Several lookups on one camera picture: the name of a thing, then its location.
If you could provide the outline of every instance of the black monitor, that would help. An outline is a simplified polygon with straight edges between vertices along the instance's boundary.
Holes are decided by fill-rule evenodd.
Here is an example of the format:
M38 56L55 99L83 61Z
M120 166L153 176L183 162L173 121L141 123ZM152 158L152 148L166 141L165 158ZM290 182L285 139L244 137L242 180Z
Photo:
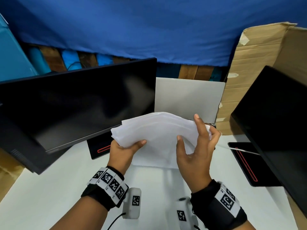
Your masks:
M53 153L153 112L156 68L151 58L3 81L1 112Z
M232 113L307 215L307 87L265 66Z

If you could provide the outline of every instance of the white desk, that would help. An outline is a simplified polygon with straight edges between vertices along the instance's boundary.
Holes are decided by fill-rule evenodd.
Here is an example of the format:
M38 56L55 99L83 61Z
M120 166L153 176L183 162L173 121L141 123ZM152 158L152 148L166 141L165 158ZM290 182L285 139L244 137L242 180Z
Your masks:
M248 141L245 136L222 136L219 144ZM41 175L24 170L0 203L1 230L45 230L56 223L79 199L88 180L106 166L109 155L92 160L86 142L68 150ZM223 181L238 197L257 230L295 230L297 226L282 187L252 187L231 150L216 147L210 174ZM119 218L111 229L179 230L174 200L190 195L176 169L131 166L125 175L130 187L142 190L138 220ZM107 229L122 211L113 208L102 229ZM200 222L200 229L205 229Z

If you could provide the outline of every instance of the stack of paper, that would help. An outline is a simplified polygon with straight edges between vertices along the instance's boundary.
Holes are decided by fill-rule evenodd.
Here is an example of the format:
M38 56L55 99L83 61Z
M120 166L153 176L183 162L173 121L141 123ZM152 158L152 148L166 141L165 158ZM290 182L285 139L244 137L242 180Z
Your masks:
M211 139L210 126L206 125ZM155 112L123 120L122 125L111 129L112 137L122 147L146 139L147 144L133 157L132 164L178 168L176 162L177 135L181 135L187 154L194 152L198 132L194 121L167 112Z

